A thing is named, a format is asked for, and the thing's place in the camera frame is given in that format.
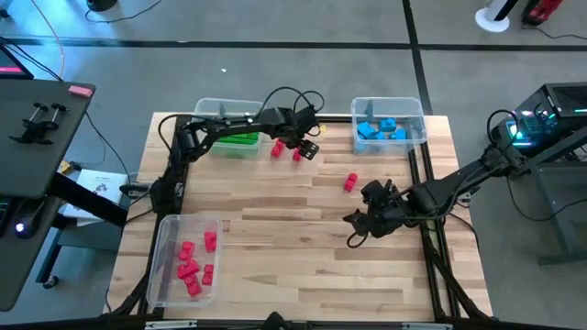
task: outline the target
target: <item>pink label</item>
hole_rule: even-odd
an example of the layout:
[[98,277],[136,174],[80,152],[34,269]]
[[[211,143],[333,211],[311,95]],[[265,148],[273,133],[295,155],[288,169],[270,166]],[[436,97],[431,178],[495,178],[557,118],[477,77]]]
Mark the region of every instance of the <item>pink label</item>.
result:
[[0,67],[0,72],[22,72],[19,68]]

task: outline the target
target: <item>metal leg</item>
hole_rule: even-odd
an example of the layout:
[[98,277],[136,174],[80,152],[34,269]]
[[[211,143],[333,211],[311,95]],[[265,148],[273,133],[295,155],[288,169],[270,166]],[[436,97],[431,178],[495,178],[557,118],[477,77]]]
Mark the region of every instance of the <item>metal leg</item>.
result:
[[55,266],[55,261],[57,261],[57,257],[61,252],[61,245],[59,245],[59,239],[61,237],[61,231],[57,231],[57,235],[53,238],[51,242],[51,247],[49,248],[49,253],[47,253],[47,257],[45,257],[45,261],[43,261],[43,266],[41,266],[39,270],[39,275],[37,275],[37,279],[35,280],[36,283],[47,283],[51,277],[51,272],[53,271],[53,266]]
[[127,210],[110,200],[85,189],[66,176],[56,173],[51,181],[48,194],[57,196],[109,223],[124,227]]

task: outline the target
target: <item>wooden table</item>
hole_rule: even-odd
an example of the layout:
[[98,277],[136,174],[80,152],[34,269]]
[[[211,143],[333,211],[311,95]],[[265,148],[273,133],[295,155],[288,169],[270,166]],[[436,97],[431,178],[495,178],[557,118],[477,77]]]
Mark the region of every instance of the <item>wooden table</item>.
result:
[[[168,114],[153,114],[140,182],[154,181],[165,168],[168,151],[157,125]],[[173,125],[169,120],[163,126],[168,140]],[[458,168],[449,121],[428,116],[426,128],[434,173],[441,178]],[[293,162],[290,150],[271,159],[274,142],[265,137],[258,160],[206,155],[192,164],[183,213],[223,220],[219,290],[210,306],[168,308],[165,318],[265,319],[277,311],[286,319],[308,321],[433,320],[419,230],[402,227],[390,236],[369,238],[360,248],[346,246],[353,230],[341,218],[365,209],[364,184],[389,178],[402,190],[412,182],[407,157],[355,157],[351,141],[349,124],[327,124],[327,131],[314,138],[320,151],[311,161]],[[344,192],[350,172],[359,174],[359,182],[353,192]],[[149,207],[141,201],[128,216]],[[457,207],[454,213],[470,221],[466,209]],[[154,220],[154,214],[145,215],[124,229],[108,294],[113,308],[144,273]],[[455,277],[491,314],[473,233],[451,217],[445,231]],[[448,311],[442,280],[439,288]]]

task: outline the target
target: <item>table leg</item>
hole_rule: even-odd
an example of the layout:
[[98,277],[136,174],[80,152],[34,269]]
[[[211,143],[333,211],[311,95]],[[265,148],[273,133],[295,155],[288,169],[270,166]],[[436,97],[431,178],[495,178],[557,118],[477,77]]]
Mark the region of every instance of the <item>table leg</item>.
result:
[[127,209],[90,192],[62,174],[56,173],[53,176],[48,194],[117,226],[124,227],[127,222]]

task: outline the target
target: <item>blue block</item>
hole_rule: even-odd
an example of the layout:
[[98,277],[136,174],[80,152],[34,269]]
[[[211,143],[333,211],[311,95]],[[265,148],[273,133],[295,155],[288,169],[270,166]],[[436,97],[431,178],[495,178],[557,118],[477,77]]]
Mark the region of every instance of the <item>blue block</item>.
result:
[[357,132],[360,138],[369,138],[372,134],[376,133],[375,128],[371,127],[369,123],[362,122],[357,125]]
[[385,139],[385,134],[383,132],[377,132],[370,136],[370,139]]
[[399,128],[395,131],[395,139],[405,139],[405,129]]
[[395,119],[393,118],[387,118],[379,123],[379,130],[382,132],[394,132],[395,128]]

